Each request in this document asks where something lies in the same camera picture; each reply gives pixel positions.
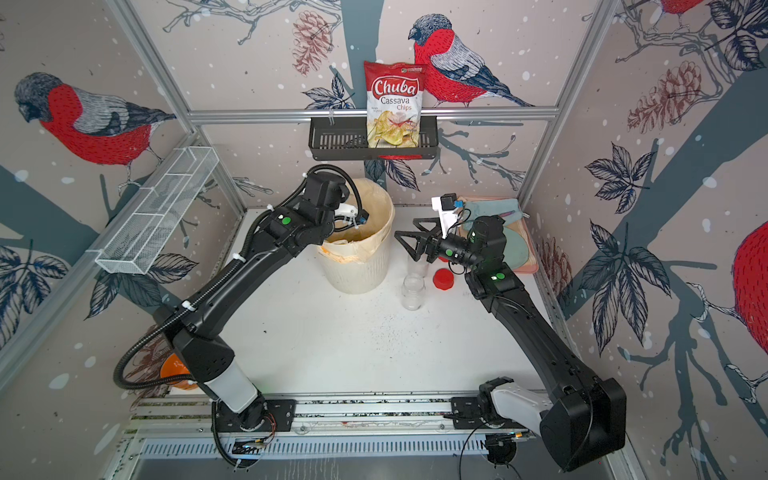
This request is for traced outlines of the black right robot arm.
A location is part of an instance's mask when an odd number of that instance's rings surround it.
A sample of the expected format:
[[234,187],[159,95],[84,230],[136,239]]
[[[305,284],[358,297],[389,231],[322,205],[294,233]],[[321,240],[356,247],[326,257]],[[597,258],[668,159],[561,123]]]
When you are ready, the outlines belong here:
[[508,377],[487,381],[477,396],[482,421],[493,427],[513,421],[527,428],[565,472],[622,449],[625,391],[583,363],[535,307],[504,260],[503,220],[480,216],[464,237],[422,223],[415,219],[415,230],[397,231],[395,239],[414,260],[442,258],[465,267],[471,294],[514,337],[546,390],[535,394]]

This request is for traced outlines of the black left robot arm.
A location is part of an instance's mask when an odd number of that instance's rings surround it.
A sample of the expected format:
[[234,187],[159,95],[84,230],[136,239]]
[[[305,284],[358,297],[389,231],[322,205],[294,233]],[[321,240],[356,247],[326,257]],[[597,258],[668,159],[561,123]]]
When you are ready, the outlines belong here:
[[238,427],[262,423],[264,399],[221,338],[240,306],[275,272],[310,245],[321,245],[336,229],[336,211],[357,193],[351,177],[332,165],[306,173],[300,187],[262,212],[242,249],[200,291],[163,322],[167,340],[202,390],[224,405]]

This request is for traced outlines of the red-lidded glass jar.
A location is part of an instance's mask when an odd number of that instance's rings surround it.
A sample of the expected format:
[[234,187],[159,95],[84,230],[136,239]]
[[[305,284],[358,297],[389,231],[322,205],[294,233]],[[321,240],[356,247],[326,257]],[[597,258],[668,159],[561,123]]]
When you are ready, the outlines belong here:
[[401,303],[409,311],[419,310],[425,301],[426,285],[418,274],[407,274],[401,286]]

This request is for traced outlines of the glass jar with tea leaves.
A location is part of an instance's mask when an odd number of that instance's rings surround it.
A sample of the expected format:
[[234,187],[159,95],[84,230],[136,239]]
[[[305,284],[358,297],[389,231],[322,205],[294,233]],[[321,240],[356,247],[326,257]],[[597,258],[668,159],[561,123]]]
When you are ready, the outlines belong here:
[[425,259],[407,259],[407,274],[425,278],[429,271],[429,263]]

